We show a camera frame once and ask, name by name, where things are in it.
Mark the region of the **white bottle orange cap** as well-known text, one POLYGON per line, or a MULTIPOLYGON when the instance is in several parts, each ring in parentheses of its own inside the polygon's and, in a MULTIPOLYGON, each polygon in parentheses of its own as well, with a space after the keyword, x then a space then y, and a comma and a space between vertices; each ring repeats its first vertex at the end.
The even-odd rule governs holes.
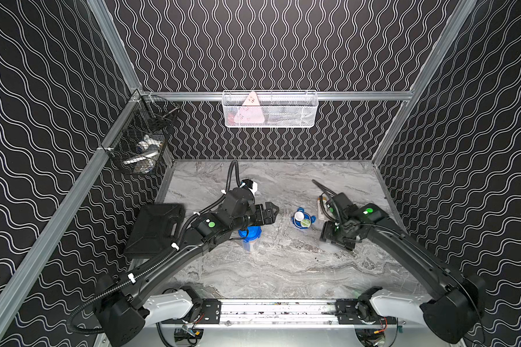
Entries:
POLYGON ((318 207, 322 208, 322 209, 326 209, 326 198, 324 197, 318 197, 317 198, 317 204, 318 204, 318 207))

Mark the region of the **clear jar blue lid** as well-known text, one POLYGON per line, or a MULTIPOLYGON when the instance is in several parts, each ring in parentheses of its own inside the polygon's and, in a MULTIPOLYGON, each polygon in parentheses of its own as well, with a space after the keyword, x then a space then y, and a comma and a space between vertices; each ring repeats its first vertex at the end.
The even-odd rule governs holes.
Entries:
POLYGON ((260 237, 262 234, 262 229, 260 226, 250 226, 244 230, 239 230, 239 238, 241 239, 241 243, 243 249, 246 252, 255 252, 260 245, 260 237))

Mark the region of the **green round floss container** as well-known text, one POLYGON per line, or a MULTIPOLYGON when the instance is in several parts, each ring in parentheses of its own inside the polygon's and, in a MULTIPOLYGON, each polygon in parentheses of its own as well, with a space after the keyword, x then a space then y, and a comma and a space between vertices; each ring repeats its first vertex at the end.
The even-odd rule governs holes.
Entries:
POLYGON ((301 228, 310 228, 311 227, 311 220, 310 219, 303 219, 300 222, 300 227, 301 228))

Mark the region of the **white round cap container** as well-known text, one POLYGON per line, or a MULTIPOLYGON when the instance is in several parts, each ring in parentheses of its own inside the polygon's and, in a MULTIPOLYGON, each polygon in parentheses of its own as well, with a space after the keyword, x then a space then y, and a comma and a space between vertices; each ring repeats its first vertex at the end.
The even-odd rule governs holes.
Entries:
POLYGON ((305 214, 304 214, 304 212, 302 212, 302 211, 297 211, 297 212, 295 213, 295 215, 294 215, 294 219, 295 219, 296 221, 299 221, 299 222, 303 221, 303 220, 305 219, 305 214))

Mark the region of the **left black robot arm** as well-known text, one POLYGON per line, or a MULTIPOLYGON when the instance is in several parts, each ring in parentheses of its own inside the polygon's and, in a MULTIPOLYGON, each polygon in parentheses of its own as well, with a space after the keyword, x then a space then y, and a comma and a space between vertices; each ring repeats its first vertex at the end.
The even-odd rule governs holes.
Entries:
POLYGON ((280 209, 272 202, 257 204, 248 187, 236 187, 193 214, 176 235, 175 245, 121 275, 105 276, 95 294, 67 318, 67 329, 81 335, 105 334, 112 346, 123 346, 150 325, 146 302, 168 278, 187 264, 229 241, 234 231, 272 225, 280 209))

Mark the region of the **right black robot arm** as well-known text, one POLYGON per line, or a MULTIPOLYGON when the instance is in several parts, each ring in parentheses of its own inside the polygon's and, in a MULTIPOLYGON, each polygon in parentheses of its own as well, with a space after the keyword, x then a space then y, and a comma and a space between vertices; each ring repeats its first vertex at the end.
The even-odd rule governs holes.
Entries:
POLYGON ((484 315, 486 282, 438 259, 403 231, 387 212, 369 203, 354 204, 345 194, 320 197, 326 217, 321 241, 353 250, 369 240, 390 254, 424 287, 421 297, 374 286, 358 299, 361 320, 395 317, 425 325, 449 344, 457 344, 484 315))

